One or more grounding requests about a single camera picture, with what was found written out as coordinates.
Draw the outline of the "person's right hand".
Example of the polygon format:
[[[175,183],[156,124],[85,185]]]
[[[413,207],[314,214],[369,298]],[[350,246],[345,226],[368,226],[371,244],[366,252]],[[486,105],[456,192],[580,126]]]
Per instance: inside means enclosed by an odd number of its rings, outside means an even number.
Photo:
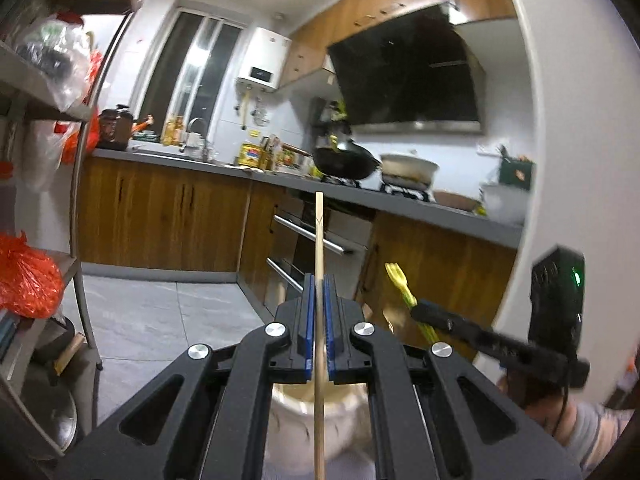
[[[577,408],[567,390],[530,404],[525,413],[560,445],[568,445],[577,420]]]

